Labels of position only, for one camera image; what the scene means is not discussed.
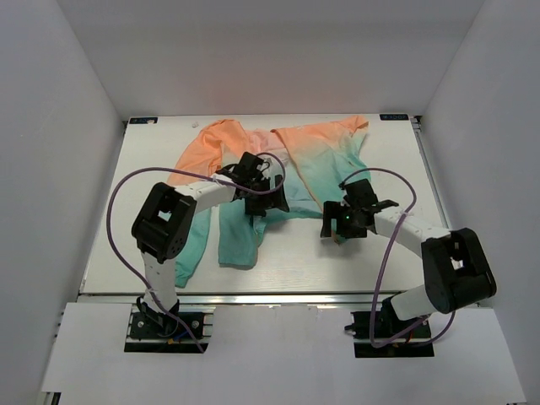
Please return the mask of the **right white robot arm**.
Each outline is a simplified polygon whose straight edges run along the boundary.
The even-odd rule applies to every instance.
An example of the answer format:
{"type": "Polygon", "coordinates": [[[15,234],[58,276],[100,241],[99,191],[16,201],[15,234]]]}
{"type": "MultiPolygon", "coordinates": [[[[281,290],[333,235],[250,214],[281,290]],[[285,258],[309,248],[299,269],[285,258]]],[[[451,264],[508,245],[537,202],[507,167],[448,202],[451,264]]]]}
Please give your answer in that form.
{"type": "Polygon", "coordinates": [[[381,315],[382,329],[401,336],[412,319],[435,312],[448,314],[493,297],[497,284],[477,234],[469,229],[449,230],[406,213],[396,202],[370,206],[325,202],[321,236],[365,238],[368,232],[385,236],[421,259],[424,283],[390,298],[390,310],[381,315]]]}

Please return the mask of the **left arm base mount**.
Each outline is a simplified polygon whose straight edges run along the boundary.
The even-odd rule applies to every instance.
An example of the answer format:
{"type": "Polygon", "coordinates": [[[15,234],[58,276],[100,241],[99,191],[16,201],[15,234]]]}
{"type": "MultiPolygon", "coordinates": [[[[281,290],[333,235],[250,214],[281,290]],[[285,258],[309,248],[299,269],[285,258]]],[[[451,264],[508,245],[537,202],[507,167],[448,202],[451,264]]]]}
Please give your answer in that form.
{"type": "Polygon", "coordinates": [[[203,354],[213,332],[213,313],[189,309],[179,314],[202,350],[185,327],[176,321],[166,328],[159,327],[139,309],[132,308],[124,343],[125,353],[137,354],[203,354]]]}

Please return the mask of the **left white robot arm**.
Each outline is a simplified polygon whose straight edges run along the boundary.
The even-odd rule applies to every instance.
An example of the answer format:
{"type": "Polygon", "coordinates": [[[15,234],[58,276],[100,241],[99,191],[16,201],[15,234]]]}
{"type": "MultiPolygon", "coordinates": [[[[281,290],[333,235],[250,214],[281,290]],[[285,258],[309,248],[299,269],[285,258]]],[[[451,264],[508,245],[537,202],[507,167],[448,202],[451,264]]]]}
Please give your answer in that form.
{"type": "Polygon", "coordinates": [[[149,283],[143,297],[147,310],[153,311],[148,324],[161,337],[170,336],[178,327],[176,257],[187,243],[197,214],[237,200],[244,202],[243,211],[249,217],[264,217],[271,209],[289,211],[283,172],[271,177],[260,164],[249,169],[232,164],[196,178],[184,186],[155,184],[132,226],[149,283]]]}

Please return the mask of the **orange and teal jacket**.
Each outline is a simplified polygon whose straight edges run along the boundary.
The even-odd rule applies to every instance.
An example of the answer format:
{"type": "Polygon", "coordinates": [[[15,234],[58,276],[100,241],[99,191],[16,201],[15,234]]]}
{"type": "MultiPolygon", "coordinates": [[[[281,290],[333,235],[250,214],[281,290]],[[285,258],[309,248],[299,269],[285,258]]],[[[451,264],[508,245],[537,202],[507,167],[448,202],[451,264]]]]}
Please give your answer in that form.
{"type": "Polygon", "coordinates": [[[211,176],[238,162],[245,152],[263,155],[270,164],[265,176],[285,176],[288,212],[272,209],[264,217],[250,217],[242,201],[219,207],[219,265],[251,269],[269,225],[318,219],[324,202],[342,199],[339,183],[365,168],[359,154],[368,128],[362,116],[271,130],[246,130],[236,120],[216,121],[188,145],[168,182],[179,186],[191,183],[192,174],[211,176]]]}

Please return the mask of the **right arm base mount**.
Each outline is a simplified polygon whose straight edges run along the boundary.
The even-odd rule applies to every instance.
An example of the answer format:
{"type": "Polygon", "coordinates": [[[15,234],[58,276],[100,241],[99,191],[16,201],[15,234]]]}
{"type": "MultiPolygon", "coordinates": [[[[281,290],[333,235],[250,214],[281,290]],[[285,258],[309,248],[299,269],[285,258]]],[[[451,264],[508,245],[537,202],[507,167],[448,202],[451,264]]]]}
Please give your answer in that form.
{"type": "MultiPolygon", "coordinates": [[[[354,356],[357,359],[413,359],[433,358],[435,351],[431,339],[431,329],[427,321],[412,331],[402,335],[383,348],[374,348],[370,343],[370,312],[355,311],[351,313],[352,322],[344,327],[344,332],[353,338],[354,356]]],[[[410,327],[415,319],[399,321],[390,315],[375,314],[374,339],[379,342],[391,338],[406,327],[410,327]]]]}

